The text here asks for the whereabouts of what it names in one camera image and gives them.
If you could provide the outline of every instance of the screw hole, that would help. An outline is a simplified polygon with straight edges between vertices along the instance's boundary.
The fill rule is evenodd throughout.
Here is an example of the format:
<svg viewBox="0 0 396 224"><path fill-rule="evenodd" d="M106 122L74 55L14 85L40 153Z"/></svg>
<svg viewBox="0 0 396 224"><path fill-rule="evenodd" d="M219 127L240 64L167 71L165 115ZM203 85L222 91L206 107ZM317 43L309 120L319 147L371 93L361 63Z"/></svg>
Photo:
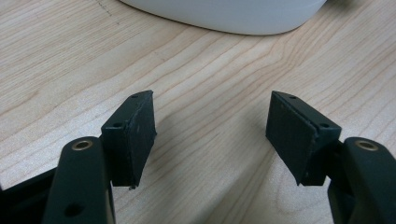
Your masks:
<svg viewBox="0 0 396 224"><path fill-rule="evenodd" d="M117 122L117 123L114 123L114 124L113 124L113 127L115 127L115 128L120 128L120 127L122 127L122 125L123 125L123 123Z"/></svg>
<svg viewBox="0 0 396 224"><path fill-rule="evenodd" d="M79 151L79 150L87 149L87 148L91 147L92 145L93 145L93 142L92 142L92 141L89 141L89 140L82 140L82 141L76 142L76 143L72 146L72 149L73 149L73 150Z"/></svg>
<svg viewBox="0 0 396 224"><path fill-rule="evenodd" d="M70 203L64 209L64 215L67 217L76 217L84 211L84 205L81 203Z"/></svg>
<svg viewBox="0 0 396 224"><path fill-rule="evenodd" d="M369 151L377 151L378 150L378 146L376 146L370 142L367 142L367 141L359 140L359 141L356 141L355 144L356 144L356 146L361 147L366 150L369 150Z"/></svg>

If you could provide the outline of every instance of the wooden table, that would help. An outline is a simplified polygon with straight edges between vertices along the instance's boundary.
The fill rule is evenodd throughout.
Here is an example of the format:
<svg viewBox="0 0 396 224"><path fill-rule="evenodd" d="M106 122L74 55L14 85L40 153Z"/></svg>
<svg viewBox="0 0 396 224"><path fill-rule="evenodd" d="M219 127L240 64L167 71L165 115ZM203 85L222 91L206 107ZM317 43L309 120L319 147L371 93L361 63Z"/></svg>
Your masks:
<svg viewBox="0 0 396 224"><path fill-rule="evenodd" d="M119 223L332 223L265 138L271 91L295 94L396 156L396 2L328 2L300 28L231 35L117 0L0 3L0 180L55 167L63 145L154 90L158 136Z"/></svg>

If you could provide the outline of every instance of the white plastic base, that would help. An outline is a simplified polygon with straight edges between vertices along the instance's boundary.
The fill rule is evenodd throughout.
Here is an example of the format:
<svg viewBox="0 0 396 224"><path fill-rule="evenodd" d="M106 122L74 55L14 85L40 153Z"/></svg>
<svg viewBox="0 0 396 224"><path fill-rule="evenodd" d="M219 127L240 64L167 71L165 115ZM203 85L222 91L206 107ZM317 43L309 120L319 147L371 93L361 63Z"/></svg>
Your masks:
<svg viewBox="0 0 396 224"><path fill-rule="evenodd" d="M165 17L243 35L284 33L309 20L326 0L121 0Z"/></svg>

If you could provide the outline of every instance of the black plastic part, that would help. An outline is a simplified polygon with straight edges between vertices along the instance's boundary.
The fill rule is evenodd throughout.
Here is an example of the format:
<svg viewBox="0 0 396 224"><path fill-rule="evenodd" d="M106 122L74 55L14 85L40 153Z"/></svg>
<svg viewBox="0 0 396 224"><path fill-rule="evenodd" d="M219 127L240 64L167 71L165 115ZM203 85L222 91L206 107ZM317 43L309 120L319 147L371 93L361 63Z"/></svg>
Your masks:
<svg viewBox="0 0 396 224"><path fill-rule="evenodd" d="M266 137L297 184L321 186L325 156L338 143L341 127L299 98L273 91Z"/></svg>
<svg viewBox="0 0 396 224"><path fill-rule="evenodd" d="M115 223L105 152L99 138L83 137L64 146L43 223Z"/></svg>
<svg viewBox="0 0 396 224"><path fill-rule="evenodd" d="M130 96L102 126L113 186L139 185L155 135L152 91Z"/></svg>
<svg viewBox="0 0 396 224"><path fill-rule="evenodd" d="M40 223L55 169L0 192L0 223Z"/></svg>
<svg viewBox="0 0 396 224"><path fill-rule="evenodd" d="M352 189L349 185L346 170L341 159L343 148L344 145L341 142L338 142L337 146L329 151L329 154L326 155L323 170L332 180L332 184L334 186L344 193L352 195Z"/></svg>
<svg viewBox="0 0 396 224"><path fill-rule="evenodd" d="M332 219L336 224L347 224L356 205L355 197L340 189L334 182L327 190Z"/></svg>
<svg viewBox="0 0 396 224"><path fill-rule="evenodd" d="M351 137L341 152L356 206L349 223L395 223L396 160L369 139Z"/></svg>

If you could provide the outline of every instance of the black clamp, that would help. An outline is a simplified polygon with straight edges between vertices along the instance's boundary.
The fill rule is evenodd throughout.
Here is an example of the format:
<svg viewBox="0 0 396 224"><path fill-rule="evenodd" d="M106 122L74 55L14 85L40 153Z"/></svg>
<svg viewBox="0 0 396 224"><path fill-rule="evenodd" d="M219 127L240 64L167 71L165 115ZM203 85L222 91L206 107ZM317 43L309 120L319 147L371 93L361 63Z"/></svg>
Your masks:
<svg viewBox="0 0 396 224"><path fill-rule="evenodd" d="M112 186L139 185L155 136L152 91L128 97L99 138L71 141L57 168L0 190L0 223L115 223Z"/></svg>
<svg viewBox="0 0 396 224"><path fill-rule="evenodd" d="M360 137L339 142L341 127L301 99L273 91L266 136L297 184L332 182L334 223L396 223L396 160Z"/></svg>

